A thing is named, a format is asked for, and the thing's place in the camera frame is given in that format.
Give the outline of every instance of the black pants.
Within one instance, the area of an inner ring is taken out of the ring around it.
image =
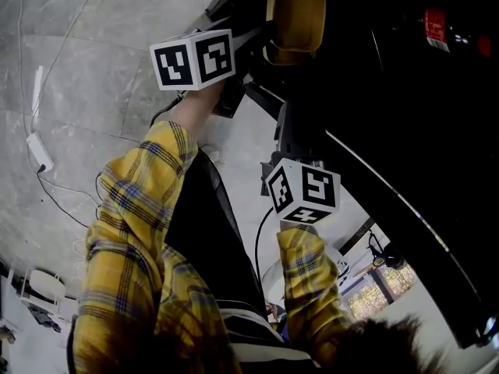
[[[224,184],[202,151],[186,173],[165,243],[193,265],[215,299],[248,303],[267,318]]]

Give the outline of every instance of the white wall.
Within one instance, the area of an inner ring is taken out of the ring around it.
[[[462,309],[465,314],[465,305],[456,306],[456,308]],[[472,346],[465,350],[459,349],[444,317],[421,282],[415,284],[400,299],[375,315],[374,318],[400,320],[408,314],[418,316],[423,322],[418,338],[423,355],[442,348],[446,353],[449,373],[476,372],[497,354],[497,351],[490,345],[486,348]]]
[[[20,301],[12,286],[2,279],[2,315],[7,326],[16,331],[16,342],[2,343],[2,356],[13,374],[63,374],[68,372],[65,345],[69,327],[61,333],[40,326]]]

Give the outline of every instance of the power adapter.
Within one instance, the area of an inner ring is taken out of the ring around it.
[[[54,161],[48,155],[47,149],[41,142],[39,135],[35,132],[31,133],[27,138],[28,147],[33,153],[34,157],[37,158],[37,162],[40,167],[45,166],[44,172],[50,171],[54,167]]]

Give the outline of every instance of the black cable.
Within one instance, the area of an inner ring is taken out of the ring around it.
[[[150,126],[149,127],[152,128],[154,122],[156,122],[156,119],[157,119],[157,117],[159,115],[164,114],[167,111],[170,111],[174,106],[176,106],[180,101],[182,101],[183,98],[184,98],[184,96],[182,96],[182,95],[181,96],[177,96],[177,98],[174,99],[170,104],[168,104],[166,107],[164,107],[160,111],[156,112],[156,114],[154,114],[153,118],[150,120]]]
[[[260,233],[262,231],[262,227],[264,226],[265,220],[268,218],[268,215],[271,214],[272,210],[274,210],[274,208],[270,208],[265,214],[264,219],[261,221],[260,226],[258,227],[257,240],[255,241],[255,264],[257,265],[258,282],[260,283],[262,294],[264,293],[264,289],[262,287],[262,279],[260,277],[260,265],[258,264],[258,239],[260,238]]]
[[[383,247],[381,246],[380,242],[377,240],[376,235],[371,231],[371,229],[368,229],[369,232],[371,233],[369,236],[369,240],[367,242],[367,248],[370,249],[371,253],[373,254],[373,266],[378,268],[383,265],[386,261],[386,257],[384,255],[384,250]],[[378,248],[380,249],[379,251],[371,244],[371,240],[374,238],[374,240],[377,243]]]
[[[45,165],[41,165],[40,166],[40,169],[38,169],[38,172],[37,172],[37,178],[38,178],[38,181],[40,182],[40,185],[41,185],[41,188],[45,191],[45,194],[47,194],[49,196],[49,198],[54,201],[54,204],[62,211],[64,212],[66,215],[68,215],[69,217],[71,217],[77,224],[79,224],[80,226],[84,226],[85,228],[88,228],[88,226],[86,226],[85,224],[83,224],[82,222],[80,222],[78,219],[76,219],[74,216],[72,216],[70,213],[66,212],[65,210],[63,210],[61,208],[61,206],[57,203],[57,201],[54,199],[53,196],[51,196],[48,191],[45,189],[45,186],[44,186],[44,183],[41,181],[40,179],[40,173],[43,172],[45,170]]]
[[[101,201],[103,201],[104,199],[101,197],[101,194],[99,194],[99,188],[97,186],[97,182],[99,180],[99,177],[101,177],[101,173],[98,173],[97,176],[95,176],[95,192],[97,193],[97,196],[99,197],[99,199]]]

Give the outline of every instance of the white cable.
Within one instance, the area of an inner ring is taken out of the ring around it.
[[[17,33],[18,33],[17,36],[18,36],[18,42],[19,42],[19,46],[18,46],[19,47],[19,89],[20,89],[20,94],[21,94],[21,101],[22,101],[22,104],[23,104],[23,124],[24,124],[24,132],[26,133],[26,137],[28,137],[33,132],[34,117],[35,117],[36,113],[38,112],[38,108],[41,105],[41,100],[43,99],[43,90],[45,88],[45,84],[47,82],[48,76],[50,75],[50,72],[51,72],[52,68],[54,67],[55,62],[57,61],[57,58],[61,54],[62,48],[64,47],[64,43],[65,43],[66,39],[68,38],[69,33],[71,32],[71,30],[73,29],[74,24],[76,23],[76,21],[78,20],[78,18],[81,15],[81,13],[83,12],[83,10],[85,8],[85,5],[87,5],[87,2],[88,2],[88,0],[84,0],[84,2],[82,4],[79,12],[76,14],[76,17],[74,18],[74,20],[69,25],[69,28],[66,31],[65,36],[64,36],[64,38],[62,40],[61,46],[59,47],[59,50],[58,50],[57,54],[55,55],[54,61],[52,61],[52,64],[50,65],[50,67],[48,69],[47,75],[45,76],[45,80],[44,80],[44,82],[43,82],[43,84],[42,84],[42,86],[40,88],[40,91],[38,92],[37,102],[34,105],[34,106],[36,106],[36,108],[35,108],[34,112],[32,113],[31,122],[30,122],[30,129],[28,131],[28,128],[27,128],[27,125],[26,125],[26,117],[25,117],[26,100],[24,98],[24,92],[23,92],[23,54],[22,54],[22,45],[21,45],[21,39],[22,39],[22,36],[23,36],[22,35],[21,24],[22,24],[22,20],[23,20],[24,0],[21,0],[21,3],[20,3],[21,6],[20,6],[20,9],[19,9],[19,20],[18,20],[18,23],[17,23]],[[27,148],[27,158],[28,158],[28,164],[30,165],[30,169],[33,172],[33,175],[36,176],[37,173],[33,169],[33,166],[31,166],[30,149],[29,148]],[[47,183],[48,185],[50,185],[54,189],[61,189],[61,190],[64,190],[64,191],[70,191],[70,192],[76,192],[76,193],[79,193],[79,194],[84,194],[85,196],[88,196],[88,198],[90,198],[90,200],[95,205],[95,207],[98,208],[98,204],[95,202],[95,199],[93,198],[93,196],[91,194],[89,194],[88,192],[86,192],[86,191],[75,190],[75,189],[70,189],[68,187],[64,187],[64,186],[61,186],[61,185],[56,185],[56,184],[48,181],[47,179],[42,178],[41,176],[40,176],[40,180],[43,181],[44,183]]]
[[[97,196],[99,197],[99,199],[102,201],[104,201],[104,199],[101,197],[101,194],[99,193],[99,187],[101,188],[101,190],[106,193],[106,190],[104,189],[104,187],[102,187],[102,184],[101,184],[101,181],[100,181],[100,178],[102,176],[102,172],[100,172],[97,177],[95,178],[95,192],[97,193]]]
[[[23,103],[23,124],[24,124],[24,132],[26,133],[26,137],[30,134],[28,133],[28,128],[26,126],[26,118],[24,117],[24,106],[26,105],[26,101],[24,99],[23,92],[23,54],[21,53],[21,21],[23,20],[23,10],[24,10],[24,0],[21,0],[21,7],[19,9],[19,20],[17,21],[17,40],[19,42],[19,88],[21,91],[21,101]]]
[[[76,252],[78,255],[80,255],[82,258],[84,258],[84,259],[85,259],[85,255],[84,255],[84,254],[82,254],[82,253],[80,253],[80,252],[76,251],[76,243],[77,243],[78,241],[83,241],[84,239],[85,239],[85,238],[80,238],[80,239],[78,239],[78,240],[73,241],[73,251],[74,251],[74,252]]]
[[[81,263],[85,263],[85,261],[84,260],[79,260],[79,261],[73,263],[73,265],[71,266],[71,268],[74,269],[77,264],[81,264]]]

